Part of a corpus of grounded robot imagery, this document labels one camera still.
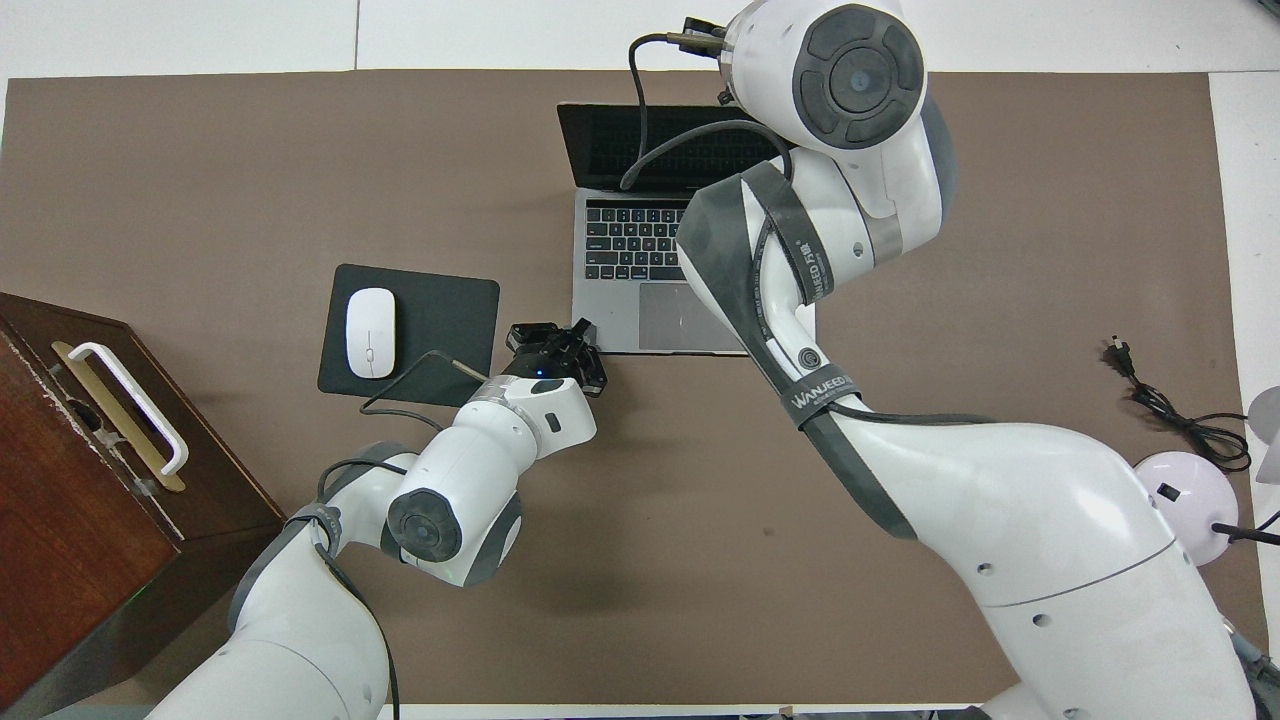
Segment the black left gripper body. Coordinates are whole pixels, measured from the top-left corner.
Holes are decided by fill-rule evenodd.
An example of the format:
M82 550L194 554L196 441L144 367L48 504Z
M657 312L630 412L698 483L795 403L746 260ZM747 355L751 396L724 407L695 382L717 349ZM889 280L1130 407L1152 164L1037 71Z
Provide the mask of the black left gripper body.
M507 347L513 354L506 366L507 375L535 380L571 379L580 387L585 386L582 354L588 347L580 338L549 338L541 342L520 343L507 340Z

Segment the grey aluminium laptop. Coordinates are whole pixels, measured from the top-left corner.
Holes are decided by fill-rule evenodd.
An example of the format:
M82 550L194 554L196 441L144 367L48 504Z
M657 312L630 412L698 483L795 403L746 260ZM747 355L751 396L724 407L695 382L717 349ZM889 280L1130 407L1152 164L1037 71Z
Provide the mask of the grey aluminium laptop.
M684 278L675 240L698 190L774 159L776 147L746 129L704 135L623 190L640 146L739 119L741 110L562 102L557 114L576 184L572 318L594 324L604 354L742 355Z

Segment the black mouse pad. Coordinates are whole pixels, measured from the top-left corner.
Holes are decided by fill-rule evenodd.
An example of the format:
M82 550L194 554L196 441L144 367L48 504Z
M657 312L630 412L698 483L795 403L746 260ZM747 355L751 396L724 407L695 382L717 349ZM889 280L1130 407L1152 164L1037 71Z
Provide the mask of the black mouse pad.
M346 307L362 288L396 296L396 366L381 379L362 379L346 359ZM497 282L378 266L335 269L317 388L334 395L462 406L492 369L500 288Z

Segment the white computer mouse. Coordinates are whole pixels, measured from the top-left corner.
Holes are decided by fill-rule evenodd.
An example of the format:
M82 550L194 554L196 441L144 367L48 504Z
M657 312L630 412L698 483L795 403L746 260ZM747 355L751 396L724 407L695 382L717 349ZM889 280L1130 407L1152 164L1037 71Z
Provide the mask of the white computer mouse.
M353 292L346 307L346 359L362 379L389 377L396 366L396 296L387 288Z

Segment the brown table mat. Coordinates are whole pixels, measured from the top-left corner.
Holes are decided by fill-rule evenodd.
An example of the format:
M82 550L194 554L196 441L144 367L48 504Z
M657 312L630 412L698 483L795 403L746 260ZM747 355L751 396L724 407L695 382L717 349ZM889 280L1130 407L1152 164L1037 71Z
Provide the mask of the brown table mat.
M1198 74L942 74L940 237L817 309L890 413L1181 445L1100 360L1239 411L1215 119ZM431 433L316 387L343 263L493 279L498 334L568 322L559 102L623 72L361 70L13 81L0 291L131 324L285 512L330 462ZM850 500L745 357L612 356L598 433L520 482L492 582L356 547L343 568L412 703L979 703L1015 680L959 578Z

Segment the dark brown wooden box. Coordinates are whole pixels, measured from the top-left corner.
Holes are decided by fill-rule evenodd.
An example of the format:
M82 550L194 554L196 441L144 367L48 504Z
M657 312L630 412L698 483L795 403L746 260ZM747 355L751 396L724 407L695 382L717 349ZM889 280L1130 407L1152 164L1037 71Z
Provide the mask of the dark brown wooden box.
M108 346L189 448L170 448L93 355ZM233 588L283 516L122 322L0 292L0 720L36 720L137 673Z

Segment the white desk lamp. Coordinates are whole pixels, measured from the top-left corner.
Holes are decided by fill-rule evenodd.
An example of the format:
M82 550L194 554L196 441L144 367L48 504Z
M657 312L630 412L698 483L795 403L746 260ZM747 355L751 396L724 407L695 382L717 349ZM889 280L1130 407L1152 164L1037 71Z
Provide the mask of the white desk lamp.
M1247 421L1268 446L1256 480L1280 486L1280 386L1254 398ZM1280 511L1256 529L1233 524L1239 519L1236 497L1210 460L1179 451L1153 454L1135 465L1135 473L1194 565L1212 562L1240 539L1280 546L1280 536L1266 532Z

